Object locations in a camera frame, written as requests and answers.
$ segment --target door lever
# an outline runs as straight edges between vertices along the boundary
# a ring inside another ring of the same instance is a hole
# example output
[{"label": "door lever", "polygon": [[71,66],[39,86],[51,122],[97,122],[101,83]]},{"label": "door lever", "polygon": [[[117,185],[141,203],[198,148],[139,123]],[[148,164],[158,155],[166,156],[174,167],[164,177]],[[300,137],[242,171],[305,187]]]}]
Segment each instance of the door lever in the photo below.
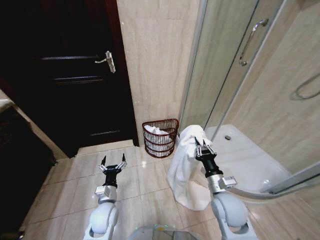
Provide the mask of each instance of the door lever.
[{"label": "door lever", "polygon": [[105,59],[101,60],[101,61],[94,61],[96,64],[102,64],[104,62],[107,62],[110,68],[110,72],[112,72],[113,74],[116,71],[116,67],[114,64],[114,59],[112,58],[112,53],[110,51],[106,51],[105,53]]}]

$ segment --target beige marble wall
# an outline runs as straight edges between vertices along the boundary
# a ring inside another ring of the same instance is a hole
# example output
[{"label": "beige marble wall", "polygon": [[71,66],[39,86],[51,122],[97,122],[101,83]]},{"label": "beige marble wall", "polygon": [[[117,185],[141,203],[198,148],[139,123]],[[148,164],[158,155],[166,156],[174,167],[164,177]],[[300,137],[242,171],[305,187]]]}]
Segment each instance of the beige marble wall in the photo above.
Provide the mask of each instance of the beige marble wall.
[{"label": "beige marble wall", "polygon": [[142,123],[178,118],[200,0],[117,0],[139,143]]},{"label": "beige marble wall", "polygon": [[[320,0],[307,0],[232,124],[291,173],[319,161],[320,95],[292,97],[305,80],[320,72]],[[320,90],[320,77],[302,94]]]}]

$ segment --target red wire basket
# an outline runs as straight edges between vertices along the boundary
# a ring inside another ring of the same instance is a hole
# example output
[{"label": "red wire basket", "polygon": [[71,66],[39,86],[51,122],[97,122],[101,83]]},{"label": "red wire basket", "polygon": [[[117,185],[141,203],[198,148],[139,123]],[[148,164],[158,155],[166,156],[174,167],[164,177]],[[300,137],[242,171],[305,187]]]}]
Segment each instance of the red wire basket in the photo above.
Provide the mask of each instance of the red wire basket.
[{"label": "red wire basket", "polygon": [[[168,134],[155,134],[145,126],[159,128]],[[142,123],[145,151],[154,158],[166,158],[175,150],[179,121],[175,118]]]}]

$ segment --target shower door handle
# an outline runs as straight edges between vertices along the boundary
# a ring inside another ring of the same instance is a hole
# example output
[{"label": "shower door handle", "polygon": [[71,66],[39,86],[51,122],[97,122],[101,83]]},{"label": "shower door handle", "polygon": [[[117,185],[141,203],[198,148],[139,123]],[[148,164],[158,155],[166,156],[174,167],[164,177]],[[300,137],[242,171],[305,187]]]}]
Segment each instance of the shower door handle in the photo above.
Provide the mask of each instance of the shower door handle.
[{"label": "shower door handle", "polygon": [[248,61],[244,61],[244,56],[245,56],[245,53],[246,53],[247,50],[248,50],[248,47],[249,47],[249,45],[250,45],[250,42],[251,42],[252,38],[253,38],[254,35],[255,35],[255,32],[257,31],[257,29],[258,29],[259,26],[265,27],[265,26],[267,25],[267,23],[268,23],[268,20],[269,20],[269,19],[263,19],[263,20],[257,22],[257,23],[254,25],[254,27],[253,27],[253,29],[252,29],[252,31],[251,31],[251,33],[250,33],[250,36],[249,36],[248,40],[246,41],[246,44],[245,44],[245,46],[244,46],[244,48],[243,48],[243,51],[242,51],[242,53],[241,53],[241,55],[240,55],[240,58],[239,58],[239,64],[240,64],[242,67],[248,64]]}]

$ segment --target door handle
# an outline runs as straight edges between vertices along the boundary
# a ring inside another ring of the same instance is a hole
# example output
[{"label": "door handle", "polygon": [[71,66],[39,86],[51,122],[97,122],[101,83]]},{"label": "door handle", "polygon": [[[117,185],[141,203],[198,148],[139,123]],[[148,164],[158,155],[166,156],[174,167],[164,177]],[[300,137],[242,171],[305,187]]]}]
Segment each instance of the door handle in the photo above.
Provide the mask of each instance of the door handle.
[{"label": "door handle", "polygon": [[242,53],[241,53],[241,55],[240,55],[240,58],[239,58],[239,64],[240,64],[242,67],[248,64],[248,61],[244,61],[243,58],[244,58],[244,56],[245,56],[245,53],[246,53],[247,50],[248,50],[248,47],[249,47],[249,45],[250,45],[250,42],[251,42],[252,38],[253,38],[254,35],[255,35],[256,30],[258,29],[259,26],[265,27],[265,26],[268,24],[268,21],[269,21],[269,19],[262,19],[261,21],[257,22],[257,23],[254,25],[254,27],[253,27],[253,29],[252,29],[252,31],[251,31],[251,33],[250,33],[250,36],[249,36],[248,40],[246,41],[246,44],[245,44],[245,46],[244,46],[244,48],[243,48],[243,51],[242,51]]},{"label": "door handle", "polygon": [[102,64],[104,62],[107,62],[110,68],[110,72],[112,72],[113,74],[116,71],[116,67],[115,67],[115,63],[114,63],[114,59],[112,58],[112,53],[110,51],[106,51],[105,53],[105,59],[101,60],[101,61],[94,61],[96,64]]}]

